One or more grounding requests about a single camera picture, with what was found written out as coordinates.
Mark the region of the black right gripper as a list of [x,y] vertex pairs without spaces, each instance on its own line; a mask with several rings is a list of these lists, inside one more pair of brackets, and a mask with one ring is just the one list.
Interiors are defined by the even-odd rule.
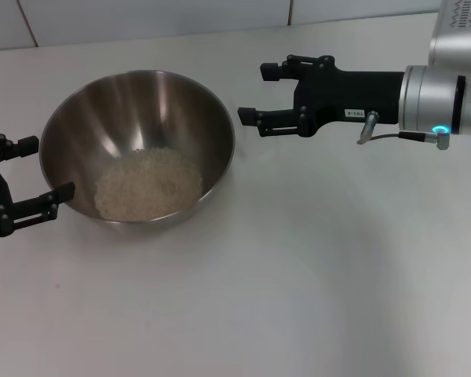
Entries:
[[261,137],[312,137],[328,123],[363,123],[370,112],[382,124],[398,123],[401,71],[342,71],[330,55],[288,55],[282,64],[261,64],[260,72],[264,81],[298,81],[294,109],[238,108],[240,122],[256,127]]

